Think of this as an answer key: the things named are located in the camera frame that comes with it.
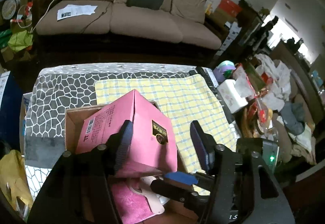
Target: barcode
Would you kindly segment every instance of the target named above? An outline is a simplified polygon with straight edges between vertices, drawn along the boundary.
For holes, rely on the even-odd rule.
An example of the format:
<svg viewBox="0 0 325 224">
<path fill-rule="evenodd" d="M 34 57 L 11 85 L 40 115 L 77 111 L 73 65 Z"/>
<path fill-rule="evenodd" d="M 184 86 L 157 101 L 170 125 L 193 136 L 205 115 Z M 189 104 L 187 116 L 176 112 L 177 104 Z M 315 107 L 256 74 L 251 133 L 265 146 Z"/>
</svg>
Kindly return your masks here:
<svg viewBox="0 0 325 224">
<path fill-rule="evenodd" d="M 93 128 L 93 124 L 94 124 L 94 118 L 92 120 L 89 121 L 88 127 L 87 127 L 87 131 L 86 134 L 91 132 L 91 129 Z"/>
</svg>

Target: pink cardboard box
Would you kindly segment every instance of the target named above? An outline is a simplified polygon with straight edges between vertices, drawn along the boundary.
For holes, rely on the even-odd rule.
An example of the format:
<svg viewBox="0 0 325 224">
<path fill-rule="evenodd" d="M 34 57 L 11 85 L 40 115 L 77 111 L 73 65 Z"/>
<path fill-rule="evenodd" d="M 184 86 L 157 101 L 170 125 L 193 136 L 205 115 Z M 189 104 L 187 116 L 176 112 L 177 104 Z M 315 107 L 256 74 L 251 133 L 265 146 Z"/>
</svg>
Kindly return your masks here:
<svg viewBox="0 0 325 224">
<path fill-rule="evenodd" d="M 133 122 L 126 161 L 115 177 L 141 177 L 177 171 L 177 148 L 168 117 L 132 90 L 84 120 L 76 153 L 91 151 L 117 133 L 125 120 Z"/>
</svg>

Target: black and white patterned tablecloth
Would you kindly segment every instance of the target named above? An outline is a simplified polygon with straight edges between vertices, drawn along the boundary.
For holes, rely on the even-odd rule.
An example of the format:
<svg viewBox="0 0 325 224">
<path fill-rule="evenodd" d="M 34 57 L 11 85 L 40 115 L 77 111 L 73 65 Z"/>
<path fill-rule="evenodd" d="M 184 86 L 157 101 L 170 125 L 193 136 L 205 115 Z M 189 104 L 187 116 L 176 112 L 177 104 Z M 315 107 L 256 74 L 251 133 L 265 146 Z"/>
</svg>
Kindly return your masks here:
<svg viewBox="0 0 325 224">
<path fill-rule="evenodd" d="M 26 115 L 25 169 L 33 198 L 65 149 L 67 108 L 96 105 L 95 82 L 116 78 L 184 78 L 194 66 L 100 63 L 43 69 Z"/>
</svg>

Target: metal bolt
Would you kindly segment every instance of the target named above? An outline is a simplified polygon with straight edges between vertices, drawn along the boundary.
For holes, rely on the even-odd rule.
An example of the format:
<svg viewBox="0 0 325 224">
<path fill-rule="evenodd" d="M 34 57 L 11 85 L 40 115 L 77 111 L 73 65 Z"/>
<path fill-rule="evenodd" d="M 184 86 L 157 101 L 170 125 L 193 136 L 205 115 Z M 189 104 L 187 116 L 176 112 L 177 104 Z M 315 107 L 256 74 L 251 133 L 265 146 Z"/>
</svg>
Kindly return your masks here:
<svg viewBox="0 0 325 224">
<path fill-rule="evenodd" d="M 256 151 L 253 151 L 252 153 L 251 153 L 251 155 L 254 157 L 254 158 L 257 158 L 257 157 L 259 157 L 259 153 L 258 152 L 256 152 Z"/>
<path fill-rule="evenodd" d="M 217 150 L 225 150 L 225 146 L 222 144 L 217 144 Z"/>
<path fill-rule="evenodd" d="M 99 150 L 105 150 L 106 149 L 106 144 L 102 143 L 97 146 L 97 149 Z"/>
<path fill-rule="evenodd" d="M 68 158 L 71 155 L 71 152 L 69 152 L 68 150 L 66 150 L 65 152 L 63 152 L 63 157 Z"/>
</svg>

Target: yellow checkered placemat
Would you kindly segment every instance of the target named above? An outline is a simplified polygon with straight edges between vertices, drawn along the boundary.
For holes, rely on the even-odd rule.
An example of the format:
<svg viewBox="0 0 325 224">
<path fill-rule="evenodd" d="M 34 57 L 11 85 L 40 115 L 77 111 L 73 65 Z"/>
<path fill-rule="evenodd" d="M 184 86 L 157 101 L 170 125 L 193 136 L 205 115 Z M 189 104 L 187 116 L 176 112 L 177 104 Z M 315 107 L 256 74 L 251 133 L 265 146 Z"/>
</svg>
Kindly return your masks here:
<svg viewBox="0 0 325 224">
<path fill-rule="evenodd" d="M 236 150 L 236 140 L 230 130 L 222 106 L 201 75 L 187 78 L 108 79 L 97 81 L 97 104 L 109 104 L 131 90 L 138 90 L 172 121 L 176 144 L 188 173 L 201 170 L 191 136 L 190 124 L 198 120 L 203 131 L 211 134 L 216 143 Z M 200 194 L 206 194 L 195 187 Z"/>
</svg>

